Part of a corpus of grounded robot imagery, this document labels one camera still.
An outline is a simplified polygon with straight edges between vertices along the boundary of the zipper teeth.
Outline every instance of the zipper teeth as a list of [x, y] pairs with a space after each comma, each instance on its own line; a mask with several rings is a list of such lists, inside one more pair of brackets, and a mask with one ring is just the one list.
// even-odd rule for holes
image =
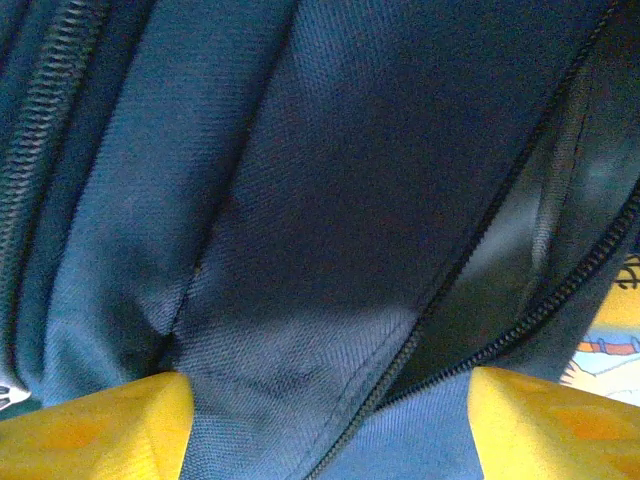
[[56, 11], [0, 168], [0, 322], [16, 302], [28, 231], [53, 150], [106, 20], [109, 2], [70, 0]]
[[529, 336], [531, 332], [542, 327], [606, 263], [625, 237], [639, 211], [640, 180], [636, 183], [631, 196], [627, 199], [607, 232], [591, 249], [589, 254], [563, 280], [556, 290], [527, 314], [518, 325], [502, 333], [494, 342], [486, 345], [457, 365], [440, 371], [424, 382], [418, 383], [380, 404], [377, 410], [387, 408], [420, 390], [431, 388], [448, 378], [495, 359], [498, 355], [505, 353], [509, 348]]
[[[351, 438], [353, 438], [353, 436], [358, 431], [358, 429], [360, 428], [364, 420], [371, 414], [371, 412], [376, 410], [376, 407], [378, 407], [382, 398], [384, 398], [386, 391], [391, 386], [395, 377], [400, 372], [402, 367], [405, 365], [409, 357], [413, 354], [419, 341], [421, 340], [422, 334], [424, 331], [424, 323], [426, 319], [431, 317], [433, 313], [438, 309], [443, 299], [451, 290], [454, 283], [460, 276], [465, 265], [471, 258], [471, 255], [473, 254], [473, 252], [476, 250], [476, 248], [482, 241], [484, 234], [486, 233], [487, 229], [493, 222], [494, 217], [496, 216], [496, 214], [498, 213], [498, 210], [504, 203], [507, 195], [511, 191], [513, 184], [515, 183], [518, 176], [522, 172], [535, 146], [540, 140], [542, 134], [546, 131], [558, 103], [567, 93], [571, 83], [573, 82], [574, 78], [578, 73], [578, 70], [582, 67], [592, 47], [600, 38], [600, 34], [602, 33], [602, 30], [607, 25], [611, 17], [618, 11], [618, 9], [620, 8], [620, 5], [621, 5], [621, 2], [619, 0], [612, 0], [609, 4], [609, 7], [600, 15], [594, 29], [591, 31], [584, 45], [578, 51], [578, 54], [574, 58], [571, 66], [565, 72], [565, 75], [562, 81], [559, 83], [558, 87], [556, 88], [552, 98], [549, 101], [549, 104], [547, 105], [545, 110], [542, 112], [542, 115], [538, 120], [536, 127], [534, 128], [533, 132], [529, 135], [529, 138], [527, 139], [527, 143], [524, 149], [517, 156], [505, 180], [500, 185], [498, 192], [496, 193], [493, 201], [489, 205], [489, 208], [487, 209], [484, 216], [482, 217], [482, 220], [480, 221], [480, 224], [476, 229], [476, 232], [472, 236], [467, 247], [464, 249], [462, 255], [460, 256], [460, 259], [453, 265], [452, 269], [446, 275], [444, 281], [442, 282], [442, 285], [438, 288], [438, 290], [434, 294], [429, 304], [426, 306], [426, 308], [418, 317], [416, 324], [413, 327], [413, 330], [409, 334], [409, 337], [407, 338], [405, 343], [402, 345], [402, 347], [400, 348], [396, 356], [393, 358], [387, 370], [382, 374], [382, 376], [380, 377], [376, 385], [373, 387], [373, 389], [365, 399], [364, 403], [357, 410], [356, 414], [354, 415], [353, 419], [351, 420], [347, 428], [338, 437], [336, 442], [325, 454], [325, 456], [320, 460], [320, 462], [311, 470], [311, 472], [309, 473], [309, 475], [307, 475], [305, 480], [315, 480], [319, 477], [322, 471], [333, 461], [336, 455], [345, 447], [345, 445], [351, 440]], [[513, 335], [512, 332], [505, 333], [503, 335], [504, 338], [501, 337], [500, 340], [506, 341], [506, 339], [510, 338], [512, 335]], [[487, 346], [487, 349], [493, 348], [496, 350], [496, 352], [494, 352], [492, 355], [496, 355], [498, 349], [501, 348], [501, 347], [496, 348], [497, 343], [498, 341], [496, 341], [494, 344], [490, 346]], [[461, 365], [465, 362], [461, 362], [461, 364], [459, 364], [454, 368], [460, 368]], [[456, 370], [456, 373], [459, 373], [461, 371], [464, 371], [464, 369]]]

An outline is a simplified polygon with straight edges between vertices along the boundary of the backpack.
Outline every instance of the backpack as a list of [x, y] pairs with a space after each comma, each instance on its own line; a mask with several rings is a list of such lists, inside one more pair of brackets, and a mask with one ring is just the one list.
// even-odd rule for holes
[[7, 417], [178, 371], [181, 478], [480, 479], [471, 370], [638, 251], [635, 1], [0, 7]]

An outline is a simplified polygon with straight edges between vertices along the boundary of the seam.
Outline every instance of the seam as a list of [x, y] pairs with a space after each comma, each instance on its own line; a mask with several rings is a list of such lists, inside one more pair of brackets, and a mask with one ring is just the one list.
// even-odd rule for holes
[[[325, 430], [327, 429], [327, 427], [329, 426], [329, 423], [331, 423], [331, 421], [338, 416], [339, 412], [337, 412], [338, 408], [341, 406], [341, 404], [343, 404], [343, 400], [346, 398], [346, 392], [349, 389], [349, 387], [351, 386], [351, 384], [353, 383], [354, 379], [356, 378], [356, 376], [358, 375], [358, 373], [360, 373], [365, 367], [369, 366], [371, 363], [371, 360], [380, 352], [380, 350], [385, 347], [388, 343], [389, 340], [391, 339], [391, 337], [394, 336], [394, 334], [400, 329], [400, 327], [403, 326], [403, 322], [400, 321], [398, 322], [398, 324], [391, 330], [391, 332], [389, 332], [389, 334], [380, 342], [380, 344], [376, 347], [376, 349], [371, 352], [371, 354], [362, 362], [362, 364], [353, 372], [353, 374], [351, 375], [351, 377], [349, 377], [349, 380], [347, 380], [344, 388], [342, 389], [342, 392], [340, 393], [340, 396], [338, 397], [338, 399], [336, 400], [336, 404], [333, 407], [333, 410], [331, 411], [331, 413], [329, 414], [326, 422], [322, 425], [322, 428], [318, 431], [318, 433], [315, 435], [315, 437], [312, 440], [311, 445], [309, 446], [309, 448], [302, 454], [302, 458], [300, 459], [300, 461], [298, 462], [298, 464], [295, 466], [295, 468], [291, 471], [291, 473], [289, 473], [287, 475], [287, 477], [285, 478], [285, 480], [290, 480], [292, 475], [295, 474], [296, 471], [298, 471], [300, 469], [300, 467], [302, 466], [302, 464], [308, 459], [311, 451], [314, 449], [314, 447], [316, 446], [316, 444], [318, 443], [318, 441], [320, 440], [320, 437], [322, 436], [322, 434], [325, 432]], [[370, 380], [371, 378], [377, 377], [380, 378], [382, 377], [382, 375], [384, 375], [384, 372], [386, 371], [386, 369], [384, 371], [382, 371], [382, 373], [380, 375], [374, 375], [373, 372], [369, 372], [367, 374], [367, 376], [365, 377], [364, 382]], [[360, 391], [362, 390], [362, 387], [360, 389], [358, 389], [358, 391], [356, 391], [353, 395], [351, 395], [349, 397], [349, 402], [347, 403], [351, 403], [351, 400], [353, 400], [353, 398], [355, 398], [355, 396], [360, 393]]]
[[[249, 141], [251, 139], [251, 131], [253, 130], [253, 125], [256, 122], [256, 119], [258, 118], [258, 114], [260, 112], [260, 109], [262, 107], [262, 103], [264, 102], [264, 99], [266, 97], [267, 91], [269, 90], [269, 86], [271, 85], [271, 80], [273, 78], [273, 73], [275, 72], [276, 68], [278, 67], [278, 65], [280, 64], [280, 60], [282, 58], [282, 53], [284, 52], [285, 48], [287, 47], [287, 45], [289, 44], [289, 39], [291, 37], [291, 31], [293, 29], [293, 23], [294, 23], [294, 18], [297, 14], [298, 11], [298, 4], [299, 4], [299, 0], [295, 0], [295, 3], [292, 5], [291, 7], [291, 12], [289, 14], [289, 17], [287, 19], [286, 22], [286, 27], [284, 32], [282, 33], [282, 40], [280, 42], [280, 46], [278, 47], [275, 55], [274, 55], [274, 59], [272, 61], [271, 66], [267, 69], [267, 73], [265, 75], [265, 78], [267, 79], [264, 82], [264, 87], [262, 89], [262, 92], [260, 93], [260, 96], [258, 97], [258, 100], [256, 102], [256, 106], [254, 108], [253, 111], [253, 115], [251, 115], [249, 121], [246, 124], [245, 127], [245, 135], [244, 135], [244, 139], [242, 141], [242, 144], [238, 147], [238, 155], [237, 155], [237, 161], [235, 162], [235, 165], [233, 166], [233, 169], [231, 171], [231, 173], [229, 174], [229, 177], [227, 179], [226, 185], [224, 186], [224, 190], [226, 190], [225, 195], [223, 196], [223, 198], [220, 200], [219, 205], [224, 205], [225, 202], [227, 202], [229, 200], [229, 194], [231, 192], [231, 187], [235, 181], [235, 177], [236, 177], [236, 173], [238, 171], [238, 166], [240, 165], [240, 162], [242, 161], [242, 157], [244, 156], [244, 152], [246, 151], [247, 145], [249, 144]], [[156, 358], [156, 360], [160, 360], [164, 354], [169, 351], [172, 340], [173, 340], [173, 336], [174, 336], [174, 330], [178, 321], [178, 318], [180, 317], [180, 315], [182, 314], [183, 310], [185, 309], [189, 298], [190, 298], [190, 293], [193, 290], [193, 286], [195, 284], [196, 278], [198, 277], [198, 273], [200, 272], [200, 268], [202, 265], [202, 259], [208, 249], [208, 247], [211, 245], [211, 241], [213, 240], [213, 226], [220, 214], [222, 209], [218, 208], [217, 212], [214, 212], [211, 216], [211, 218], [209, 219], [209, 221], [207, 222], [207, 228], [205, 229], [205, 235], [204, 238], [200, 244], [200, 247], [198, 248], [198, 254], [196, 255], [196, 259], [195, 262], [191, 268], [191, 275], [189, 277], [189, 280], [186, 283], [186, 286], [184, 288], [184, 291], [182, 293], [182, 296], [180, 298], [180, 300], [178, 301], [178, 308], [176, 309], [176, 313], [173, 316], [173, 318], [171, 319], [171, 323], [169, 325], [169, 333], [166, 337], [166, 342], [164, 344], [164, 346], [162, 346], [159, 349], [158, 352], [158, 356]]]

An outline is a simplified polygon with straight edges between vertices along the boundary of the colorful printed surface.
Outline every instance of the colorful printed surface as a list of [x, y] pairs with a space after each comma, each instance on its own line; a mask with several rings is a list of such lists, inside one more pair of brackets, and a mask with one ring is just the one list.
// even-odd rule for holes
[[640, 406], [640, 255], [629, 255], [563, 385]]

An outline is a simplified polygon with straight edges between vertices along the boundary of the yellow object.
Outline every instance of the yellow object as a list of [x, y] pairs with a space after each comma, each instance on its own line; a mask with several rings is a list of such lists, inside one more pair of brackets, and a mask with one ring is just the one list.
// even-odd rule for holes
[[640, 408], [476, 368], [469, 421], [486, 480], [640, 479]]
[[177, 479], [189, 382], [162, 373], [0, 422], [0, 479]]
[[640, 256], [629, 255], [591, 327], [638, 330], [640, 325]]

